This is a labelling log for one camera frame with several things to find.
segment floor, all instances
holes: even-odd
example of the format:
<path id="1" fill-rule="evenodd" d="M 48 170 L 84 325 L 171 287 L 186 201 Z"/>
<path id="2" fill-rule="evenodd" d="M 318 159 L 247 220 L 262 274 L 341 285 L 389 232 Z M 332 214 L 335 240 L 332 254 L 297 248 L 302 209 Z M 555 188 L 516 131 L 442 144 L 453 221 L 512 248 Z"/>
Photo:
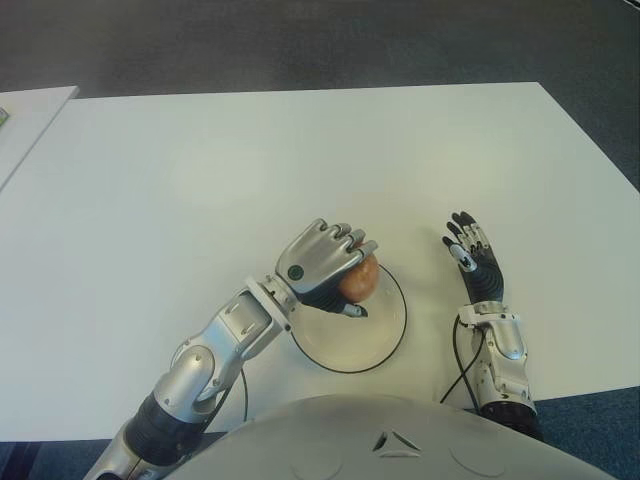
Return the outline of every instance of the floor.
<path id="1" fill-rule="evenodd" d="M 639 79 L 640 13 L 623 0 L 0 2 L 0 91 L 74 84 L 80 96 L 101 97 L 537 81 L 636 188 Z M 640 478 L 638 395 L 539 402 L 546 439 L 618 478 Z M 0 480 L 80 479 L 105 445 L 0 444 Z"/>

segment tabletop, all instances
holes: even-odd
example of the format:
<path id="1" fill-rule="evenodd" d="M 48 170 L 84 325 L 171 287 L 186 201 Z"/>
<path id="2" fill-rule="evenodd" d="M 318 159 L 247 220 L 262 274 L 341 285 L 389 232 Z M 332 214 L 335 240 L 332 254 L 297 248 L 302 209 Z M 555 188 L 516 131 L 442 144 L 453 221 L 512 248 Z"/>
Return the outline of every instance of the tabletop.
<path id="1" fill-rule="evenodd" d="M 0 194 L 0 440 L 113 436 L 317 217 L 380 244 L 405 337 L 344 375 L 280 335 L 246 364 L 250 415 L 323 393 L 438 400 L 468 301 L 440 240 L 460 209 L 523 319 L 534 398 L 639 383 L 638 192 L 536 83 L 68 102 Z M 240 422 L 239 383 L 213 429 Z M 450 403 L 469 405 L 462 387 Z"/>
<path id="2" fill-rule="evenodd" d="M 0 190 L 38 141 L 76 87 L 0 92 L 9 119 L 0 127 Z"/>

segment robot forearm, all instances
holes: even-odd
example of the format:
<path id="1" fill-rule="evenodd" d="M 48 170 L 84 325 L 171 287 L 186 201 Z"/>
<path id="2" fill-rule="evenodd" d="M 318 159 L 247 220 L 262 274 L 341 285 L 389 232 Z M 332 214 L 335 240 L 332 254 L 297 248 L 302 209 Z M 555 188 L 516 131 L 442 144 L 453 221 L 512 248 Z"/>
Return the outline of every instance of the robot forearm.
<path id="1" fill-rule="evenodd" d="M 541 440 L 525 371 L 528 353 L 520 333 L 520 317 L 495 301 L 466 305 L 458 313 L 464 326 L 485 331 L 485 345 L 475 369 L 480 414 Z"/>

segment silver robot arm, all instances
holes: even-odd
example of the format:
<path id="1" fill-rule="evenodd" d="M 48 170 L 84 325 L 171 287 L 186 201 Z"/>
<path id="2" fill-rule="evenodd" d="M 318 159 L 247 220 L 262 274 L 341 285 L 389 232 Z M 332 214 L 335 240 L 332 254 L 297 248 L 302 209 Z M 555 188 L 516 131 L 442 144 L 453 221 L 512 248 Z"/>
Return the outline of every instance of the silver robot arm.
<path id="1" fill-rule="evenodd" d="M 85 480 L 155 480 L 189 460 L 245 361 L 282 331 L 298 302 L 364 316 L 338 290 L 376 248 L 347 224 L 316 220 L 282 253 L 275 275 L 252 278 L 197 335 L 180 344 L 169 371 L 125 423 Z"/>
<path id="2" fill-rule="evenodd" d="M 542 440 L 525 370 L 528 352 L 520 316 L 495 301 L 465 305 L 458 315 L 463 326 L 484 332 L 474 372 L 480 414 Z"/>

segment black joint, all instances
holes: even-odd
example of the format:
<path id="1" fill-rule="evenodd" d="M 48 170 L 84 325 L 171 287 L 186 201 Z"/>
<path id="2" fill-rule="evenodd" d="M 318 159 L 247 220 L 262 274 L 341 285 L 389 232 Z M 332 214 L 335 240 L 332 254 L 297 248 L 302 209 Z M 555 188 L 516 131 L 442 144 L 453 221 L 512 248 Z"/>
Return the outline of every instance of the black joint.
<path id="1" fill-rule="evenodd" d="M 472 225 L 476 223 L 474 218 L 471 215 L 469 215 L 467 212 L 460 212 L 460 216 L 464 219 L 467 225 Z"/>
<path id="2" fill-rule="evenodd" d="M 517 402 L 491 402 L 483 405 L 480 415 L 536 440 L 544 441 L 536 412 Z"/>
<path id="3" fill-rule="evenodd" d="M 304 269 L 300 265 L 291 265 L 287 270 L 287 275 L 291 280 L 300 280 L 304 277 Z"/>
<path id="4" fill-rule="evenodd" d="M 152 393 L 127 424 L 124 438 L 131 451 L 144 461 L 168 466 L 198 447 L 205 428 L 206 423 L 187 423 L 172 417 Z"/>

